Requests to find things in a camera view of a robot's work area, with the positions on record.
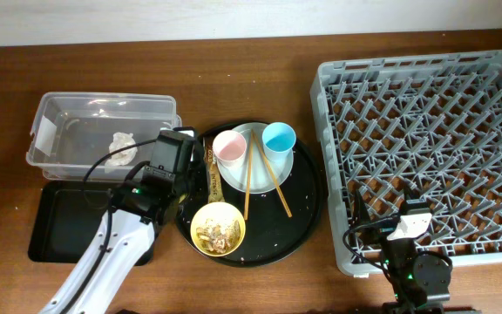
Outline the gold coffee sachet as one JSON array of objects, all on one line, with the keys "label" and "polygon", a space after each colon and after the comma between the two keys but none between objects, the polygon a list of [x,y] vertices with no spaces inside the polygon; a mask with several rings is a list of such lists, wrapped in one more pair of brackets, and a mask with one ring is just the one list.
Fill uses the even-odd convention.
[{"label": "gold coffee sachet", "polygon": [[222,185],[221,175],[218,167],[218,161],[213,151],[214,136],[208,136],[203,139],[203,146],[205,149],[204,161],[207,165],[208,172],[208,186],[209,195],[208,202],[225,201]]}]

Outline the pink cup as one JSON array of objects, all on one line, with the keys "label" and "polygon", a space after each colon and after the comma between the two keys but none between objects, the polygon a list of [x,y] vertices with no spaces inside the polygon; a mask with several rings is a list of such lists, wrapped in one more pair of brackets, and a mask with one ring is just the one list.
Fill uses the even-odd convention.
[{"label": "pink cup", "polygon": [[234,130],[220,132],[213,141],[213,153],[218,162],[227,168],[243,165],[248,144],[245,137]]}]

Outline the yellow bowl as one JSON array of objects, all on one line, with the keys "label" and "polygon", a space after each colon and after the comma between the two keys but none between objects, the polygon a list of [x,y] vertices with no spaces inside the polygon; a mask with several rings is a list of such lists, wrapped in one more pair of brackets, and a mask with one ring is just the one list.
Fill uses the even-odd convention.
[{"label": "yellow bowl", "polygon": [[199,252],[211,257],[234,253],[245,234],[243,214],[226,202],[212,202],[200,208],[190,225],[191,242]]}]

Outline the food scraps pile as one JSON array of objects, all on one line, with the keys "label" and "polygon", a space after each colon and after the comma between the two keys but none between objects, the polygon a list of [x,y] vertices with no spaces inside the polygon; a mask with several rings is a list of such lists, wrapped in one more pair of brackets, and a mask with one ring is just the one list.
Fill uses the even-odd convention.
[{"label": "food scraps pile", "polygon": [[235,249],[241,239],[241,226],[237,220],[206,219],[196,229],[196,235],[207,253],[221,255]]}]

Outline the grey plate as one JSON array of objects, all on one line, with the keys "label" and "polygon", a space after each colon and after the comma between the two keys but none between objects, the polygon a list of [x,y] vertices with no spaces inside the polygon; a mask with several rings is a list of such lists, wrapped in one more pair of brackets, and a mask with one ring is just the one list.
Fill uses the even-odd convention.
[{"label": "grey plate", "polygon": [[[241,133],[247,142],[251,141],[250,132],[254,131],[259,137],[260,143],[262,143],[261,135],[266,127],[267,125],[265,123],[250,122],[236,126],[233,130]],[[245,157],[243,161],[244,163],[241,167],[225,167],[220,163],[218,169],[222,179],[230,187],[245,193],[248,181],[248,157]],[[294,164],[294,153],[289,152],[284,159],[269,160],[268,162],[278,183],[281,185],[291,173]],[[261,154],[258,152],[257,146],[254,144],[249,192],[251,194],[266,194],[274,189],[275,184],[272,181]]]}]

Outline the blue cup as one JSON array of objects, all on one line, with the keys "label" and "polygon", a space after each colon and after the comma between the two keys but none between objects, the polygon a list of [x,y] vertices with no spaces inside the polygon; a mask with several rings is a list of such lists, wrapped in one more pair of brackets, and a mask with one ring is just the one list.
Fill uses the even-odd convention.
[{"label": "blue cup", "polygon": [[284,160],[296,143],[296,134],[292,126],[274,122],[262,131],[261,140],[264,153],[269,160]]}]

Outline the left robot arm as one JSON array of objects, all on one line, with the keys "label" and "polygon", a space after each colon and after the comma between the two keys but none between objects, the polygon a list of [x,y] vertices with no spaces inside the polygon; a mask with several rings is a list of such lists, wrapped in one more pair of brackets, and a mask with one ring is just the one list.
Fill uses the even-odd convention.
[{"label": "left robot arm", "polygon": [[95,236],[44,313],[105,312],[133,266],[191,199],[204,168],[195,129],[165,129],[150,143],[150,160],[110,190]]}]

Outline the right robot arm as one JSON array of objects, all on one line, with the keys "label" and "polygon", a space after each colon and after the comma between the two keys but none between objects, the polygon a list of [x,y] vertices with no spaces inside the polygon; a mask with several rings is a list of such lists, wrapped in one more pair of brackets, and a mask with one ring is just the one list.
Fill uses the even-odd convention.
[{"label": "right robot arm", "polygon": [[434,251],[417,251],[416,239],[429,228],[433,212],[420,194],[404,188],[399,210],[374,220],[359,192],[355,192],[353,224],[343,235],[347,249],[350,235],[364,245],[381,248],[379,262],[362,257],[380,269],[391,284],[395,301],[382,305],[383,313],[444,313],[451,298],[452,260]]}]

